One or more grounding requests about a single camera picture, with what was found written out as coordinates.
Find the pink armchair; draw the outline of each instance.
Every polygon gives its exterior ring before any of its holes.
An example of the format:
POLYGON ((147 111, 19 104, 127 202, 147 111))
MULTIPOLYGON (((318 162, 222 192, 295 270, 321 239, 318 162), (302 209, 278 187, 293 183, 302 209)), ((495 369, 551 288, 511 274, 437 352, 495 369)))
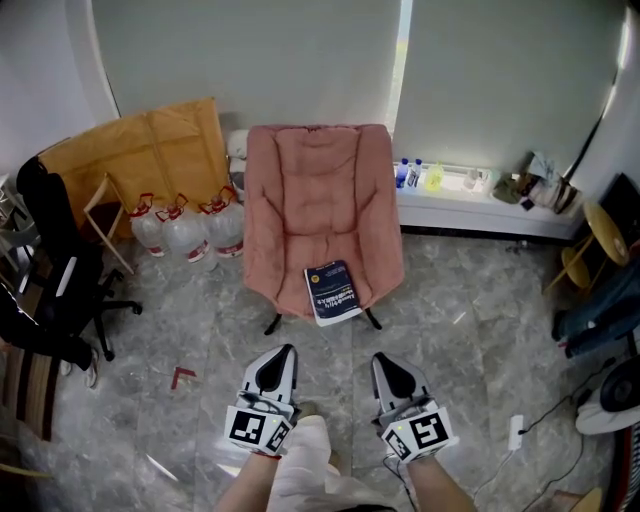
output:
POLYGON ((313 319, 303 270, 342 259, 360 306, 404 278, 391 140, 382 125, 257 126, 245 176, 244 282, 313 319))

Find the power strip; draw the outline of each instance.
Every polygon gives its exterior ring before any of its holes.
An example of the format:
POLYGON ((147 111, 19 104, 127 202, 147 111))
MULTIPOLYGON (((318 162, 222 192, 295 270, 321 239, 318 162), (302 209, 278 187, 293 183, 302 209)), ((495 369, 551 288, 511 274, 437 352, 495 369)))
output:
POLYGON ((511 416, 509 422, 509 451, 515 452, 522 447, 522 434, 519 432, 524 427, 524 416, 522 414, 516 414, 511 416))

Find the window blind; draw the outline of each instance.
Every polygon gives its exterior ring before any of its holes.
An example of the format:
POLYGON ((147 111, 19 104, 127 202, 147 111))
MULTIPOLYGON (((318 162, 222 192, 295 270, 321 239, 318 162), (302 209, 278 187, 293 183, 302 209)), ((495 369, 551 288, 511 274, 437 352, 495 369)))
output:
POLYGON ((224 124, 384 122, 400 0, 94 0, 123 115, 214 96, 224 124))
POLYGON ((621 0, 414 1, 397 158, 512 171, 527 150, 561 174, 605 105, 621 0))

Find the book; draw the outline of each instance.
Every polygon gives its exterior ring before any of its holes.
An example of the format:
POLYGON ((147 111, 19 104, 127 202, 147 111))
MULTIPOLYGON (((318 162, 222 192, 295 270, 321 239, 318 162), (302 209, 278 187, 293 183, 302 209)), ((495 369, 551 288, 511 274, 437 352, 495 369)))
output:
POLYGON ((362 313, 347 264, 337 260, 304 270, 311 307, 320 327, 335 324, 362 313))

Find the marble floor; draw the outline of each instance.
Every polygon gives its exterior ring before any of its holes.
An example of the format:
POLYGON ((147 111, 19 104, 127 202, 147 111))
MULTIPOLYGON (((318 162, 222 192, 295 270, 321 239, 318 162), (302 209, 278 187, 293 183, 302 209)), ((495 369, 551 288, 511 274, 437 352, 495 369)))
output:
MULTIPOLYGON (((211 511, 242 454, 221 442, 225 410, 245 366, 263 351, 292 343, 299 354, 297 400, 314 400, 326 417, 343 471, 411 510, 399 481, 381 464, 384 446, 368 424, 376 412, 369 362, 379 351, 422 367, 432 392, 448 407, 460 443, 438 459, 473 494, 508 454, 509 418, 525 424, 544 413, 624 346, 568 361, 549 336, 557 301, 540 290, 557 248, 477 239, 403 237, 406 279, 365 318, 318 328, 285 318, 271 337, 262 331, 273 310, 241 281, 241 261, 210 273, 169 258, 154 259, 129 244, 136 275, 117 298, 144 304, 142 316, 105 315, 116 351, 101 362, 95 390, 74 369, 58 379, 53 440, 17 431, 24 464, 50 472, 32 495, 40 510, 211 511), (176 366, 195 378, 171 390, 176 366), (174 477, 167 477, 162 466, 174 477)), ((96 343, 95 333, 86 338, 96 343)), ((544 483, 564 473, 580 450, 574 409, 562 406, 524 438, 523 447, 477 496, 481 511, 519 511, 544 483)), ((576 493, 608 483, 611 435, 585 438, 577 468, 551 487, 576 493)), ((545 510, 546 500, 533 510, 545 510)))

